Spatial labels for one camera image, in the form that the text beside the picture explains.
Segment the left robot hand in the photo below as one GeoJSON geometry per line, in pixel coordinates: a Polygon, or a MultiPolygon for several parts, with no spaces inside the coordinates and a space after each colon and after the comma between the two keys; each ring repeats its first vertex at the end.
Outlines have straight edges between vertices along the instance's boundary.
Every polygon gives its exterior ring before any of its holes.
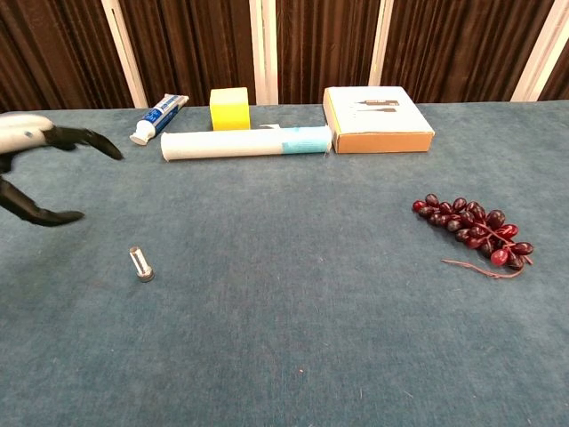
{"type": "MultiPolygon", "coordinates": [[[[80,145],[93,147],[115,160],[124,158],[113,142],[93,130],[56,125],[36,114],[4,113],[1,116],[2,174],[9,173],[13,159],[26,151],[42,148],[73,151],[80,145]]],[[[6,179],[1,180],[1,207],[23,221],[42,227],[59,227],[84,218],[78,211],[53,212],[40,207],[6,179]]]]}

